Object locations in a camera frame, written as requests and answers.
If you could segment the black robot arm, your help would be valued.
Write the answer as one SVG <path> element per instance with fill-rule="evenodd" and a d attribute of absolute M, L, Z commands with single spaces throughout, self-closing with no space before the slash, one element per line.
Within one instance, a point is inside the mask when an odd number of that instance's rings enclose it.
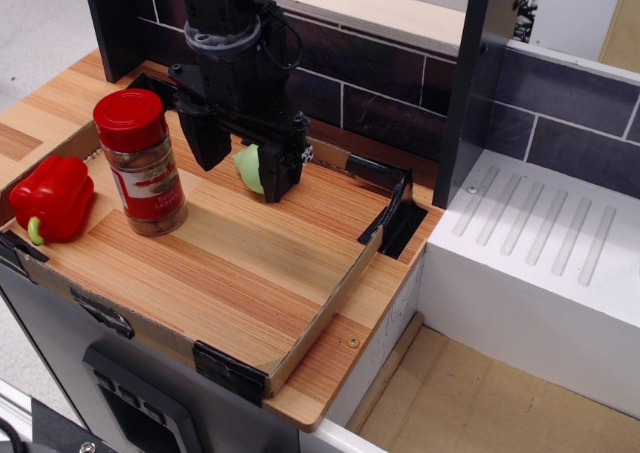
<path fill-rule="evenodd" d="M 231 152 L 231 138 L 254 145 L 265 199 L 277 203 L 298 184 L 312 156 L 309 118 L 289 99 L 301 61 L 295 31 L 274 0 L 182 0 L 184 34 L 196 64 L 175 64 L 175 108 L 197 163 L 206 171 Z"/>

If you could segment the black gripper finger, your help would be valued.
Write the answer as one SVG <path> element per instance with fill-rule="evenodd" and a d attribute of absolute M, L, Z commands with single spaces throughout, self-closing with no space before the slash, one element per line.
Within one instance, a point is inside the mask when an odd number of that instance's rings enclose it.
<path fill-rule="evenodd" d="M 302 169 L 313 158 L 308 142 L 310 120 L 295 113 L 288 125 L 268 126 L 259 141 L 259 177 L 267 203 L 277 203 L 300 182 Z"/>
<path fill-rule="evenodd" d="M 204 171 L 210 171 L 231 153 L 231 136 L 219 125 L 216 115 L 179 110 L 178 116 L 192 154 Z"/>

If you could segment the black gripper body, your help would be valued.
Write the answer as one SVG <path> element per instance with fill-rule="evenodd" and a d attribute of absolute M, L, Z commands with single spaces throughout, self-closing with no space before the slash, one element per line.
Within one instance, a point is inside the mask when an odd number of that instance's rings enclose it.
<path fill-rule="evenodd" d="M 289 100 L 289 72 L 302 48 L 290 49 L 286 20 L 251 20 L 223 34 L 186 23 L 193 64 L 169 70 L 183 100 L 221 117 L 227 127 L 259 144 L 306 144 L 306 116 Z"/>

